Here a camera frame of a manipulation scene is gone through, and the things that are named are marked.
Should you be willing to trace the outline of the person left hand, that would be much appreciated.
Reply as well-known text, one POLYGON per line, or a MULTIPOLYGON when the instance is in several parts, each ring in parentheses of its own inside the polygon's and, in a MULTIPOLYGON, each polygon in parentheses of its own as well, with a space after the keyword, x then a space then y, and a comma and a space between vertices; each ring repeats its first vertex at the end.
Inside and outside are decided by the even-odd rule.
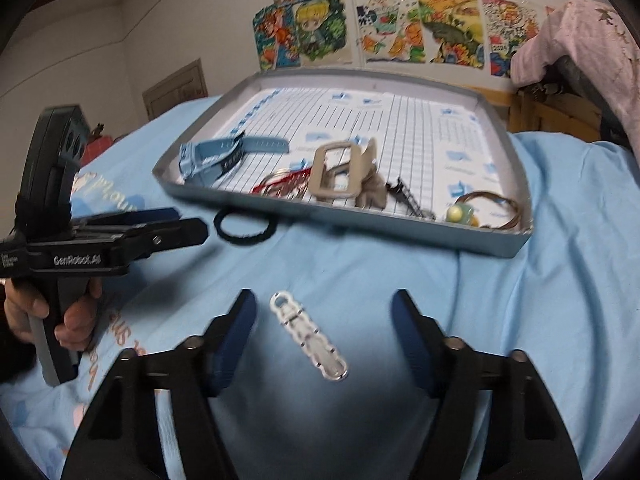
MULTIPOLYGON (((4 283, 4 291, 4 314, 9 329, 21 342, 33 344, 35 339, 29 318, 46 318, 49 305, 39 292, 26 286, 15 287, 11 280, 4 283)), ((85 293, 66 309, 64 321, 55 327, 54 336, 62 348, 78 352, 89 348, 101 296, 102 281, 90 278, 85 293)))

